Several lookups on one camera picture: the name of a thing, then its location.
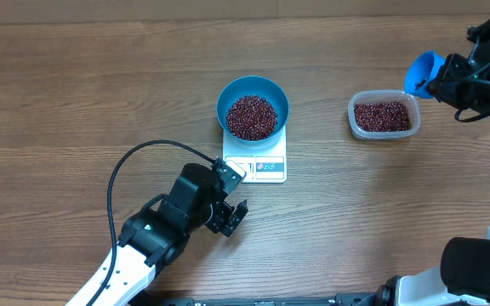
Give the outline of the blue plastic measuring scoop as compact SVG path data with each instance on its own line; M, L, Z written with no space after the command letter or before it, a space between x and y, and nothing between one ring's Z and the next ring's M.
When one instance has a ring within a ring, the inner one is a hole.
M404 80L404 92L423 99L431 99L428 83L434 80L445 64L445 59L435 51L421 54L410 66Z

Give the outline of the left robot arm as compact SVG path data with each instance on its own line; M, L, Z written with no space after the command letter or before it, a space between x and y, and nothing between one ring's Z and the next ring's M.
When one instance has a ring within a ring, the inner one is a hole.
M246 178L233 161L184 165L167 195L158 195L122 226L117 247L70 305L126 305L184 251L191 232L206 226L229 237L248 213L225 198Z

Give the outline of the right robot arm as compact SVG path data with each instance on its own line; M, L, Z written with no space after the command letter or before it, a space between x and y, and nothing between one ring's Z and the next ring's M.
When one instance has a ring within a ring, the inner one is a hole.
M470 55L433 52L422 54L408 70L408 94L444 102L460 118L472 110L471 119L490 116L490 19L471 26L466 38L474 47ZM490 305L490 226L484 239L454 237L445 246L438 266L416 275L394 276L364 305Z

